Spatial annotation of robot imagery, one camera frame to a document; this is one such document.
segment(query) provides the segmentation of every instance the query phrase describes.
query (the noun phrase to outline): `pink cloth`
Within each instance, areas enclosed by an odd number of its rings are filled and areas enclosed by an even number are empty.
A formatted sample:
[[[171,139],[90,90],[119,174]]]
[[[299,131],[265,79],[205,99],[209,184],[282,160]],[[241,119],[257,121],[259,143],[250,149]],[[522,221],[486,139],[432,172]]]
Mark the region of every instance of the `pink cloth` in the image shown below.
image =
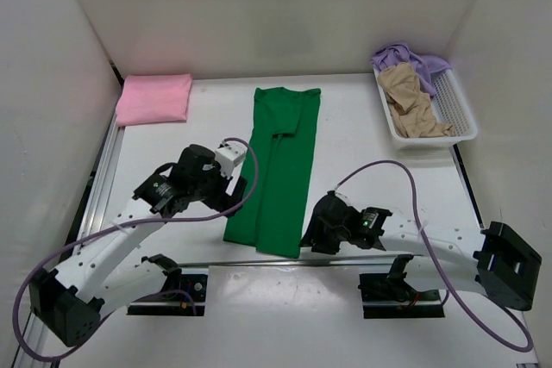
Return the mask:
[[[191,75],[129,75],[116,106],[116,124],[186,121]]]

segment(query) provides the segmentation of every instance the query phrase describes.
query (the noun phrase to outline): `brown cloth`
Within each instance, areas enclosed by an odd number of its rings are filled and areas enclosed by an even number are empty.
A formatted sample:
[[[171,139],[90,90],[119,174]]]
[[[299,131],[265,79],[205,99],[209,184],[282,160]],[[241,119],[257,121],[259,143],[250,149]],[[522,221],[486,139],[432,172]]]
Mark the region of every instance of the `brown cloth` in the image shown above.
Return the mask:
[[[405,138],[451,137],[454,127],[438,122],[431,110],[430,94],[420,90],[420,78],[410,64],[385,69],[378,83],[386,93],[387,105],[397,134]]]

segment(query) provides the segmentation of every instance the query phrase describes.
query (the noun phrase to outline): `purple cloth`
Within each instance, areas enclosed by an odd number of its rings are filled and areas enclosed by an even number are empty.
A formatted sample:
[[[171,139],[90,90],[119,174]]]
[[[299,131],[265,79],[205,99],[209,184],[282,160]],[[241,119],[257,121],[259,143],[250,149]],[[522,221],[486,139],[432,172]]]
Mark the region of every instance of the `purple cloth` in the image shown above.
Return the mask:
[[[416,55],[408,48],[406,42],[393,43],[380,49],[373,55],[371,62],[372,66],[380,72],[401,62],[411,64],[420,77],[422,91],[432,97],[436,95],[437,91],[431,83],[431,74],[450,69],[450,65],[445,59],[435,55]]]

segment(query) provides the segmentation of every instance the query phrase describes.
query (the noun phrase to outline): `green cloth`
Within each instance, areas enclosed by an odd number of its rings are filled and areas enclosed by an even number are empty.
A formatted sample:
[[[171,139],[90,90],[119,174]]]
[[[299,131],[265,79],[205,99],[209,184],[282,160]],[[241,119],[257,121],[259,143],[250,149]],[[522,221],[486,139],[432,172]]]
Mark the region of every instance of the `green cloth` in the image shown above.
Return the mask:
[[[256,246],[261,253],[299,256],[320,93],[319,89],[255,91],[249,144],[259,160],[259,182],[251,199],[228,220],[224,240]],[[247,194],[254,180],[250,154],[241,174],[248,180]]]

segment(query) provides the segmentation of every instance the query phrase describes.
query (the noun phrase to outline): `white wall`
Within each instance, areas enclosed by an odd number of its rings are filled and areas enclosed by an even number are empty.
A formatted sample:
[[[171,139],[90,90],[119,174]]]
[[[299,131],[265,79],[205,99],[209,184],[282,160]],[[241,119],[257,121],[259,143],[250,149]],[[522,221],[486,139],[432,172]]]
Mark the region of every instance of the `white wall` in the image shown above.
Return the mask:
[[[462,157],[486,223],[502,220],[543,256],[536,351],[552,366],[552,0],[477,0],[448,53],[479,121]]]
[[[443,53],[472,0],[79,0],[122,75],[366,72],[407,40]]]
[[[76,0],[0,0],[0,366],[30,269],[69,230],[119,91]],[[28,305],[22,312],[26,322]]]

